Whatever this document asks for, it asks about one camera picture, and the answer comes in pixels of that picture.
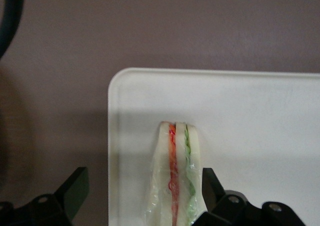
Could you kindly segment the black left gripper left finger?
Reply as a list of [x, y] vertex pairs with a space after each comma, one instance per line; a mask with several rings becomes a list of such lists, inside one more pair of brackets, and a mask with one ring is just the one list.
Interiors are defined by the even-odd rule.
[[79, 167], [53, 194], [39, 195], [18, 208], [9, 201], [2, 201], [0, 224], [72, 225], [88, 193], [88, 168]]

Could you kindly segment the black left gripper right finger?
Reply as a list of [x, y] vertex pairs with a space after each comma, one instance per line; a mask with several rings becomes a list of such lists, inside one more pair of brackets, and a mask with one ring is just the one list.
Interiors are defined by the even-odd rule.
[[225, 190], [211, 168], [202, 170], [202, 196], [207, 211], [193, 225], [305, 225], [284, 203], [267, 201], [258, 208], [242, 193]]

